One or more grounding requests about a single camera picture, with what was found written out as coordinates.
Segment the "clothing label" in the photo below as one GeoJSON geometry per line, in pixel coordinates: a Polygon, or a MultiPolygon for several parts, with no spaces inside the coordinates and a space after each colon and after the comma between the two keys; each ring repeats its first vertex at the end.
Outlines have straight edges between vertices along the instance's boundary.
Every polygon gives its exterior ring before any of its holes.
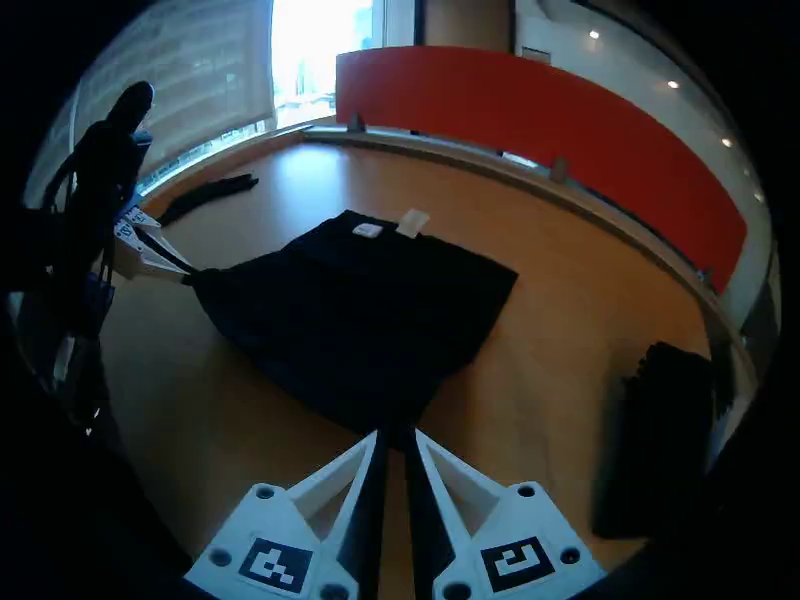
{"type": "Polygon", "coordinates": [[[373,225],[372,223],[362,223],[361,225],[356,226],[353,229],[353,233],[356,235],[360,235],[363,237],[368,237],[370,239],[374,239],[378,237],[378,234],[383,231],[383,227],[380,225],[373,225]]]}
{"type": "Polygon", "coordinates": [[[417,237],[417,234],[429,219],[430,216],[428,213],[412,208],[400,219],[400,224],[397,226],[397,233],[413,239],[417,237]]]}

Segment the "red partition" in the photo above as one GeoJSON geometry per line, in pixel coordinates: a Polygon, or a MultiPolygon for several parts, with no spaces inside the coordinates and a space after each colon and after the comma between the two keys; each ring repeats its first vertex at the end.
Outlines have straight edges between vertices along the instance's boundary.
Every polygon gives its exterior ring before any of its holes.
{"type": "Polygon", "coordinates": [[[657,230],[722,290],[747,227],[725,189],[678,137],[586,79],[509,54],[408,46],[342,54],[336,115],[519,154],[567,159],[569,176],[657,230]]]}

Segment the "wall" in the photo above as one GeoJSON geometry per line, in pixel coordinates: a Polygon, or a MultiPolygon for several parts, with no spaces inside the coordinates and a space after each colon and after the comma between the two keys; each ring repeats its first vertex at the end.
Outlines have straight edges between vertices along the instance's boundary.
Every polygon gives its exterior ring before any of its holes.
{"type": "Polygon", "coordinates": [[[425,44],[509,51],[508,0],[427,0],[425,44]]]}
{"type": "Polygon", "coordinates": [[[552,66],[579,75],[629,100],[666,126],[711,170],[747,224],[739,261],[722,294],[737,326],[755,303],[771,247],[766,206],[756,199],[755,169],[733,139],[725,118],[701,90],[659,50],[614,21],[570,2],[517,0],[516,52],[522,46],[550,52],[552,66]],[[588,32],[595,29],[600,38],[588,32]],[[679,82],[671,89],[667,81],[679,82]]]}

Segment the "black cloth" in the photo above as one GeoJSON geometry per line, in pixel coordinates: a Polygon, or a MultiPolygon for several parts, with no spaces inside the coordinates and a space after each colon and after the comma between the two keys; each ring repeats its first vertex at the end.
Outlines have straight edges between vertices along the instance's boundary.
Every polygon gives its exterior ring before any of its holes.
{"type": "Polygon", "coordinates": [[[469,363],[517,274],[427,235],[345,211],[278,252],[191,275],[206,313],[270,379],[359,433],[414,424],[469,363]],[[383,226],[374,239],[353,233],[383,226]]]}

